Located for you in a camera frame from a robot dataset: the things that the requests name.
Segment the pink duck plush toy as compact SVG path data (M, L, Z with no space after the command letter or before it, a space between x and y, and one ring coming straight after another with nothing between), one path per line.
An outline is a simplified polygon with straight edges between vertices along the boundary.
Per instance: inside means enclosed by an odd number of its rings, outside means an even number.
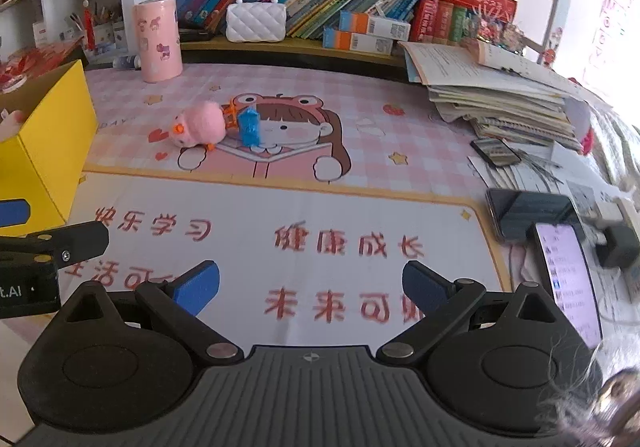
M226 136L224 108L215 101L197 102L182 110L169 129L169 138L180 148L204 146L212 150Z

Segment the yellow cardboard box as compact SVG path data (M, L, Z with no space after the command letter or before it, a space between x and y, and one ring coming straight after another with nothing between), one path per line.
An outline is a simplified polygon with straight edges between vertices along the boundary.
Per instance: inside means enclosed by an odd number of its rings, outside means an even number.
M2 236L64 225L98 128L82 63L31 78L3 94L1 107L26 114L21 130L1 143L1 200L30 205L28 222L1 227Z

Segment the lit screen smartphone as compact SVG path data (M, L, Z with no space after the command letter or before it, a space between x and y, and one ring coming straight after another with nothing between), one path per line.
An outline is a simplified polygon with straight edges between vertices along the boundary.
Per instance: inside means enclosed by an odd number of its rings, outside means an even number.
M602 340L596 296L578 234L571 225L537 222L529 229L544 289L582 338L594 349Z

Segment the red paper decorations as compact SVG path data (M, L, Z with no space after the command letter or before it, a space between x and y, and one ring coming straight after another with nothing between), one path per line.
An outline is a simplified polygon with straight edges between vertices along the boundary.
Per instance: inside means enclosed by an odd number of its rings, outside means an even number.
M81 39L26 48L1 63L1 92L12 92L31 78L40 77L70 61L82 60Z

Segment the pink checkered tablecloth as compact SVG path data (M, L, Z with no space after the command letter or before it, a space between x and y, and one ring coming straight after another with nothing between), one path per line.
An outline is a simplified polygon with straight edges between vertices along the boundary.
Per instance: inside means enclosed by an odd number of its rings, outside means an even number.
M220 288L201 318L255 344L378 347L420 318L401 289L417 259L491 290L536 280L531 251L502 245L487 214L488 168L472 134L439 120L425 89L271 66L191 64L158 84L87 75L99 119L73 222L110 232L61 288L175 278L210 259ZM233 102L259 115L259 147L231 133L212 150L169 138L187 107Z

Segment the black charger adapter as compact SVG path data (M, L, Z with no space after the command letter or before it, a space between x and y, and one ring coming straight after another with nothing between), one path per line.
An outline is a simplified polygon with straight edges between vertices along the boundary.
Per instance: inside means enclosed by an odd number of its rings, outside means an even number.
M603 268L630 267L639 256L639 239L633 229L615 225L603 230L604 243L596 245L597 258Z

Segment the red white figurine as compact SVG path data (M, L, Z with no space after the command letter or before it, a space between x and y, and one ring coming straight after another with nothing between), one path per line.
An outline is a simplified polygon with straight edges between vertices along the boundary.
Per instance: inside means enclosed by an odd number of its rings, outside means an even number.
M88 0L82 1L82 11L84 12L86 46L88 51L94 51L96 49L96 34L94 34L93 13Z

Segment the orange blue small toy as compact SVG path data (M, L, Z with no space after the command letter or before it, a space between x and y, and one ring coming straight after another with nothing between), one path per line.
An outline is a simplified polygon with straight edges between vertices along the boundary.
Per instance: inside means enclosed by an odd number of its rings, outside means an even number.
M227 132L231 133L242 146L250 148L259 147L262 144L259 130L260 115L254 107L240 110L230 102L222 108L222 113Z

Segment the stack of papers and books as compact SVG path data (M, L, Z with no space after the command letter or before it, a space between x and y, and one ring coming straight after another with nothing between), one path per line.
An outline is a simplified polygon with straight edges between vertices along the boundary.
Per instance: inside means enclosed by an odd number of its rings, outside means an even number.
M484 43L446 46L401 42L409 81L448 122L469 122L476 135L523 144L562 144L583 152L590 111L588 89L524 57Z

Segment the pink cylindrical container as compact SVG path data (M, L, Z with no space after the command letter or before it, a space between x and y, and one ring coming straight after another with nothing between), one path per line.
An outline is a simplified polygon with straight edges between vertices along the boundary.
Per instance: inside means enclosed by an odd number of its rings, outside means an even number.
M182 73L176 0L134 6L134 29L143 81L160 83Z

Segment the orange white box lower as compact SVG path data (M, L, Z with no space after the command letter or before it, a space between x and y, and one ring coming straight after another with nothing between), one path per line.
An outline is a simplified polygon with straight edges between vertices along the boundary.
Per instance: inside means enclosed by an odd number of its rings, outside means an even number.
M324 28L322 47L363 52L364 54L389 56L392 53L394 41L384 37L369 34L359 34Z

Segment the orange white box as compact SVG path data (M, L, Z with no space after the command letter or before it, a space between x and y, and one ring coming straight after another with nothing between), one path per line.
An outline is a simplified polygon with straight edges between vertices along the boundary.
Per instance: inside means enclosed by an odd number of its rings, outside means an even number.
M345 32L389 38L390 40L398 40L398 42L408 42L411 25L405 21L386 17L341 11L338 29Z
M394 41L384 37L369 34L359 34L324 28L322 47L363 52L364 54L389 56L392 53Z

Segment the white quilted pearl handbag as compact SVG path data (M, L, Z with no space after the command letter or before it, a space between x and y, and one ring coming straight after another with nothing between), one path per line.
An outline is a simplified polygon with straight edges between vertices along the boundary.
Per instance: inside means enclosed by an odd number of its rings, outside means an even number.
M226 39L230 43L280 43L285 34L286 6L279 0L235 0L227 8Z

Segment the orange white box upper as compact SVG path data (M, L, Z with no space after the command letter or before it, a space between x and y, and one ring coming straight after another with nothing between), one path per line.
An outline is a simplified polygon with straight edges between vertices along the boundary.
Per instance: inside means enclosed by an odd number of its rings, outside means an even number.
M408 42L411 25L405 21L386 17L341 11L338 29L345 32L389 38L390 40L398 40L398 42Z

